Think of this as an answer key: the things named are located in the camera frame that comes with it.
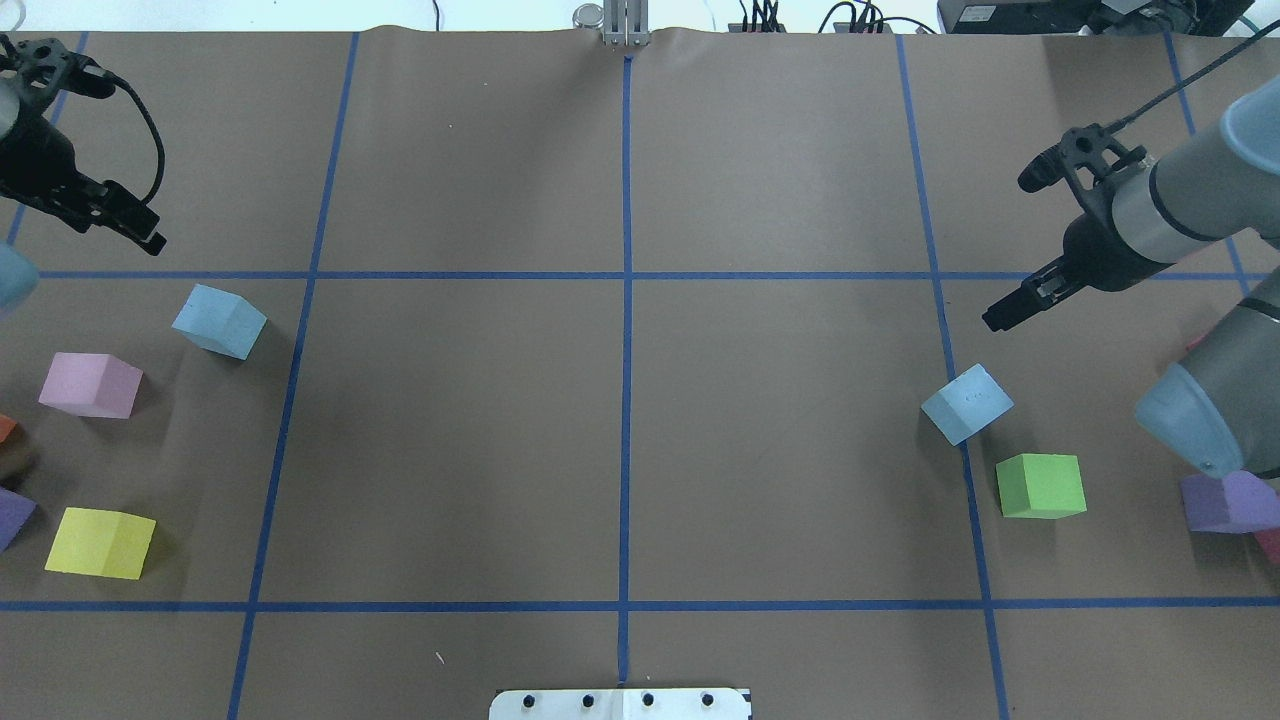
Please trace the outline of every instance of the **green cube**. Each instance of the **green cube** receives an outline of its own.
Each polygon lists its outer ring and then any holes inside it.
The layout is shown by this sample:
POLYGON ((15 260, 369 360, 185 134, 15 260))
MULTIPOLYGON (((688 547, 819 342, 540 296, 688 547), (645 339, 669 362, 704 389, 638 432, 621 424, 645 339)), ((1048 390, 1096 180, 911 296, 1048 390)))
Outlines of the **green cube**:
POLYGON ((1085 510, 1080 462, 1074 455, 1010 457, 996 465, 996 482, 1005 518, 1056 520, 1085 510))

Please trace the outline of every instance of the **metal clamp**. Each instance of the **metal clamp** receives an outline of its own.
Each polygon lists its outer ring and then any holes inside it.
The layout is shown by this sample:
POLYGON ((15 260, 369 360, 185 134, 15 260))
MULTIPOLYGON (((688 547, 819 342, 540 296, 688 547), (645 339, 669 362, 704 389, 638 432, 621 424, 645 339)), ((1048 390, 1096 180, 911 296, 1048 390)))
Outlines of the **metal clamp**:
POLYGON ((649 45, 649 0, 604 0, 605 45, 649 45))

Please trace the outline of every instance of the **grid line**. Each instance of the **grid line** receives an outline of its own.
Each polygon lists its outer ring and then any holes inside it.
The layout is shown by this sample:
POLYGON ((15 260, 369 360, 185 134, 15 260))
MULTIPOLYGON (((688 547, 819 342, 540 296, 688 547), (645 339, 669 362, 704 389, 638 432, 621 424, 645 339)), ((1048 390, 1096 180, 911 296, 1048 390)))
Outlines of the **grid line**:
MULTIPOLYGON (((920 154, 920 137, 915 123, 915 105, 911 101, 911 76, 906 63, 906 46, 902 36, 895 35, 897 45, 897 68, 902 83, 902 105, 906 111, 906 129, 911 141, 911 163, 915 169, 915 191, 920 202, 920 223, 924 231, 924 245, 929 256, 929 274, 933 282, 933 302, 938 315, 938 334, 942 341, 942 356, 946 361, 947 382, 956 378, 955 354, 951 347, 951 328, 947 323, 946 297, 942 291, 942 272, 938 264, 938 249, 933 237, 933 215, 929 211, 929 191, 924 178, 924 159, 920 154)), ((987 629, 987 653, 991 657, 991 678, 995 684, 996 708, 1001 720, 1009 720, 1009 697, 1005 692, 1005 670, 1000 655, 1000 635, 996 630, 996 612, 991 606, 991 579, 987 574, 987 551, 982 539, 982 516, 978 511, 978 493, 973 482, 973 464, 969 460, 969 443, 959 445, 960 461, 964 470, 965 496, 969 505, 969 534, 973 539, 973 555, 978 571, 978 588, 982 593, 983 621, 987 629)))
POLYGON ((631 255, 631 67, 622 59, 622 421, 618 492, 618 685, 627 682, 631 666, 631 331, 634 273, 631 255))
POLYGON ((316 273, 320 268, 320 254, 324 251, 325 225, 329 220, 329 199, 333 195, 334 174, 338 172, 338 155, 342 151, 342 129, 347 119, 347 101, 351 96, 351 81, 356 69, 356 51, 360 49, 360 33, 351 33, 347 49, 347 68, 342 82, 342 96, 338 100, 338 119, 333 129, 333 145, 329 150, 329 165, 325 170, 324 191, 320 197, 320 211, 316 218, 316 236, 311 246, 311 268, 307 273, 307 287, 302 295, 302 311, 298 316, 298 331, 293 341, 293 360, 289 365, 288 386, 284 391, 284 405, 280 410, 280 430, 276 437, 275 457, 271 464, 271 479, 262 506, 262 527, 259 533, 257 553, 253 560, 253 577, 250 582, 248 603, 244 609, 244 626, 241 632, 241 647, 236 660, 236 675, 232 682, 230 701, 227 705, 227 719, 236 720, 239 715, 241 696, 244 691, 244 675, 248 669, 248 653, 253 642, 253 624, 257 619, 259 596, 262 589, 262 570, 266 566, 266 551, 271 538, 271 523, 275 516, 275 498, 280 487, 280 471, 284 468, 284 451, 289 441, 289 423, 293 418, 293 401, 297 397, 298 373, 302 368, 302 354, 307 341, 307 323, 311 319, 311 304, 315 299, 316 273))
MULTIPOLYGON (((76 53, 81 54, 84 51, 84 46, 88 45, 88 31, 81 33, 79 40, 76 42, 76 53)), ((67 105, 65 90, 58 92, 58 100, 54 101, 54 113, 49 117, 49 124, 51 127, 58 127, 58 120, 63 117, 63 106, 67 105)), ((13 214, 13 222, 9 223, 9 234, 5 237, 5 242, 9 246, 18 243, 18 228, 22 227, 22 218, 27 214, 27 206, 22 202, 18 204, 18 210, 13 214)))
MULTIPOLYGON (((1021 281, 1033 270, 938 270, 943 281, 1021 281)), ((41 270, 46 281, 932 281, 928 270, 41 270)), ((1267 273, 1244 273, 1263 281, 1267 273)), ((1240 273, 1164 272, 1149 281, 1235 282, 1240 273)))
MULTIPOLYGON (((1174 83, 1183 82, 1183 70, 1178 64, 1178 51, 1174 49, 1174 36, 1165 31, 1165 54, 1169 55, 1169 70, 1174 76, 1174 83)), ((1187 123, 1187 132, 1194 137, 1196 136, 1196 117, 1192 114, 1192 105, 1187 100, 1187 88, 1178 88, 1178 102, 1183 106, 1183 120, 1187 123)), ((1235 238, 1228 237, 1224 240, 1226 242, 1226 252, 1231 256, 1231 266, 1235 268, 1235 274, 1233 279, 1240 283, 1240 292, 1245 296, 1249 295, 1249 281, 1244 273, 1244 263, 1240 261, 1240 251, 1235 246, 1235 238)))
MULTIPOLYGON (((914 612, 1018 610, 1169 610, 1280 607, 1277 596, 1187 597, 1010 597, 943 600, 553 600, 553 601, 276 601, 257 602, 270 614, 509 614, 544 612, 914 612)), ((246 602, 207 601, 0 601, 0 612, 246 612, 246 602)))

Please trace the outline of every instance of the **black cable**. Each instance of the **black cable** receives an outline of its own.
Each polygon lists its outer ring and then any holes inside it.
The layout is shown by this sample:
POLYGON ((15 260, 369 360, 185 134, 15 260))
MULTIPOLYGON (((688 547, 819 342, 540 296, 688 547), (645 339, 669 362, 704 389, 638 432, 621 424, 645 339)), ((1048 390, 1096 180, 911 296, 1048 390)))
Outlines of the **black cable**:
POLYGON ((927 26, 927 24, 924 24, 920 20, 916 20, 914 18, 901 18, 901 17, 897 17, 897 15, 893 15, 892 18, 881 18, 881 23, 882 24, 887 23, 890 20, 902 20, 902 22, 908 22, 908 23, 915 23, 915 24, 923 27, 925 29, 925 32, 928 32, 929 35, 937 35, 937 32, 932 27, 929 27, 929 26, 927 26))
POLYGON ((827 10, 827 17, 822 18, 822 24, 818 26, 818 32, 822 33, 822 31, 827 29, 827 22, 831 20, 831 15, 835 15, 836 10, 845 6, 849 8, 849 24, 852 24, 854 20, 858 19, 858 6, 850 3, 849 0, 845 0, 844 3, 836 3, 835 5, 831 6, 829 10, 827 10))
POLYGON ((151 190, 148 190, 146 197, 142 199, 142 204, 146 205, 147 202, 151 202, 151 200, 156 196, 156 192, 160 192, 160 183, 164 182, 164 142, 160 140, 160 131, 156 129, 155 120, 151 119, 151 113, 147 111, 147 106, 142 104, 142 99, 138 97, 133 86, 120 76, 111 72, 106 73, 106 79, 109 79, 111 85, 129 94, 129 97, 133 99, 133 104, 137 105, 138 111, 142 113, 142 119, 146 120, 147 129, 151 131, 151 140, 156 143, 156 177, 151 181, 151 190))
POLYGON ((1169 90, 1161 92, 1160 95, 1152 97, 1142 108, 1138 108, 1133 113, 1129 113, 1128 115, 1120 118, 1119 120, 1108 124, 1106 127, 1106 131, 1110 132, 1110 133, 1115 133, 1115 132, 1120 132, 1121 129, 1129 127, 1130 124, 1133 124, 1134 120, 1137 120, 1138 118, 1140 118, 1142 115, 1144 115, 1147 113, 1147 110, 1151 110, 1156 105, 1160 105, 1165 100, 1169 100, 1170 96, 1172 96, 1178 91, 1185 88, 1188 85, 1190 85, 1190 83, 1198 81, 1199 78, 1207 76, 1208 73, 1216 70, 1224 63, 1226 63, 1231 58, 1235 58, 1240 53, 1244 53, 1251 45, 1253 45, 1254 42, 1260 41, 1260 40, 1262 40, 1263 37, 1266 37, 1267 33, 1270 33, 1271 31, 1275 31, 1275 29, 1280 29, 1280 20, 1276 20, 1276 22, 1268 24, 1267 27, 1265 27, 1265 28, 1260 29, 1258 32, 1253 33, 1252 36, 1249 36, 1244 42, 1236 45, 1235 47, 1228 50, 1226 53, 1222 53, 1221 55, 1219 55, 1217 60, 1213 60, 1212 63, 1210 63, 1210 64, 1204 65, 1203 68, 1201 68, 1199 70, 1197 70, 1196 74, 1189 76, 1183 82, 1180 82, 1180 83, 1170 87, 1169 90))
POLYGON ((858 15, 858 22, 849 26, 849 32, 867 32, 867 27, 870 24, 867 20, 868 18, 873 17, 872 13, 876 10, 877 10, 876 5, 865 3, 863 6, 863 13, 858 15))

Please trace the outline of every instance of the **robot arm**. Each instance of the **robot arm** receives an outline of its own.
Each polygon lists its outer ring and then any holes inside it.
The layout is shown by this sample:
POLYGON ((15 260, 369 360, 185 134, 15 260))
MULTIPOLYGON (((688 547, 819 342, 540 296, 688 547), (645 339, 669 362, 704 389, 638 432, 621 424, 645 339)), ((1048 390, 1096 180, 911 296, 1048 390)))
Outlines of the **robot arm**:
MULTIPOLYGON (((1161 159, 1091 126, 1069 131, 1019 178, 1034 192, 1066 179, 1084 209, 1062 256, 983 319, 1007 331, 1085 286, 1120 291, 1244 228, 1280 247, 1280 77, 1161 159), (1103 151, 1117 159, 1110 163, 1103 151), (1094 184, 1084 188, 1076 170, 1094 184)), ((1280 478, 1280 269, 1138 404, 1138 421, 1201 471, 1280 478)))
MULTIPOLYGON (((47 213, 77 232, 93 225, 110 228, 148 255, 159 255, 165 238, 155 232, 160 218, 147 202, 164 177, 164 145, 137 92, 58 40, 14 45, 0 35, 0 72, 10 73, 0 79, 0 196, 47 213), (142 200, 118 182, 97 182, 77 170, 76 149, 44 118, 63 90, 105 99, 116 88, 133 99, 156 143, 156 176, 142 200)), ((35 265, 0 243, 0 318, 31 293, 38 277, 35 265)))
POLYGON ((1084 287, 1121 291, 1244 228, 1280 243, 1280 77, 1247 95, 1212 128, 1161 159, 1129 150, 1107 128, 1073 128, 1018 178, 1037 192, 1065 179, 1084 210, 1062 256, 983 315, 1007 331, 1084 287), (1111 154, 1116 159, 1107 159, 1111 154), (1078 170, 1093 176, 1085 188, 1078 170))

